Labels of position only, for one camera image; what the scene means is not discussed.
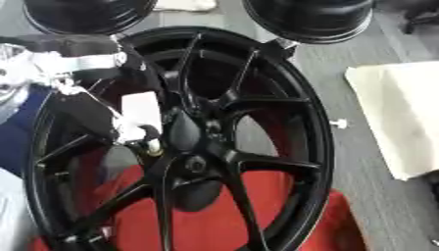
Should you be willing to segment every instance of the black alloy wheel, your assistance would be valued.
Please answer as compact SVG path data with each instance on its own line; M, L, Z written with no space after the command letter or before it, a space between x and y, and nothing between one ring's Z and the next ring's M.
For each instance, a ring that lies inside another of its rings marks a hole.
M142 166L143 178L81 216L66 205L66 190L75 193L66 188L73 175L69 162L111 145L54 113L49 96L37 118L24 171L29 208L46 243L54 250L117 250L98 229L117 212L151 198L163 250L172 250L171 208L203 210L216 199L221 183L248 229L249 241L239 250L296 250L327 200L334 153L323 106L282 49L197 26L157 28L124 41L151 62L162 82L164 153L151 157L142 145L128 145ZM84 85L117 109L122 95L142 91L142 86L120 79ZM236 128L245 117L264 129L277 156L237 149ZM281 212L266 229L259 227L241 179L242 174L257 171L283 172L294 179ZM190 197L200 187L213 192L195 202L172 199L174 192Z

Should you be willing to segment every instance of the red cloth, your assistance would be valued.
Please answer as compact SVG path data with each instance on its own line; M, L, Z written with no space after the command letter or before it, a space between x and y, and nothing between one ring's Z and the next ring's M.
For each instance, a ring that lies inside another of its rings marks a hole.
M143 175L138 166L125 170L116 180L95 189L90 203L102 201ZM280 210L290 185L284 174L256 172L244 175L244 182L257 212L258 222L267 227ZM154 202L145 199L119 212L112 221L113 242L121 251L161 250ZM244 222L225 188L216 202L199 213L173 212L174 245L179 251L236 250L247 242ZM32 251L48 249L37 239ZM301 251L363 251L362 235L344 196L332 191L325 212Z

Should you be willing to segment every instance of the bolt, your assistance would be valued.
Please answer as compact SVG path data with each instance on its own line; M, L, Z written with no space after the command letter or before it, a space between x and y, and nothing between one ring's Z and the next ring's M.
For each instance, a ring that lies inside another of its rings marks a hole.
M186 169L194 174L201 174L206 170L206 160L200 156L193 156L186 162Z

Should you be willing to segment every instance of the white paper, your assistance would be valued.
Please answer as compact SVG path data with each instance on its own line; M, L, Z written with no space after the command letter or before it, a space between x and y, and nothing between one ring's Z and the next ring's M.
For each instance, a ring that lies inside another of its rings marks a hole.
M122 115L135 126L153 126L162 134L162 114L157 95L153 91L122 97Z
M439 62L348 69L394 178L439 170Z
M159 0L155 10L209 11L217 6L216 0Z

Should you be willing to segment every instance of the white sheet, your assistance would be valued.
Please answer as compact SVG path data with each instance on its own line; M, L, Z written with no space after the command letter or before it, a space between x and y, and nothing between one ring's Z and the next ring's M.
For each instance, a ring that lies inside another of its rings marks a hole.
M155 10L210 11L216 6L216 0L159 0Z
M439 170L439 62L348 69L394 178Z

